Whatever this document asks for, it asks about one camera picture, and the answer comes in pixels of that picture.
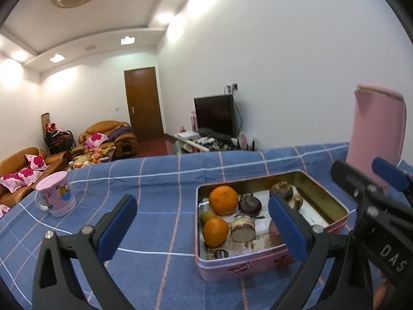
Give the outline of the right hand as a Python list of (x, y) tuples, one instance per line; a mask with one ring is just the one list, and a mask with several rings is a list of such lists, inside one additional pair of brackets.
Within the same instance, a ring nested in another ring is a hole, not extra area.
[(381, 309), (386, 306), (390, 295), (389, 287), (391, 284), (388, 277), (383, 272), (380, 272), (379, 276), (382, 279), (382, 284), (374, 292), (373, 309)]

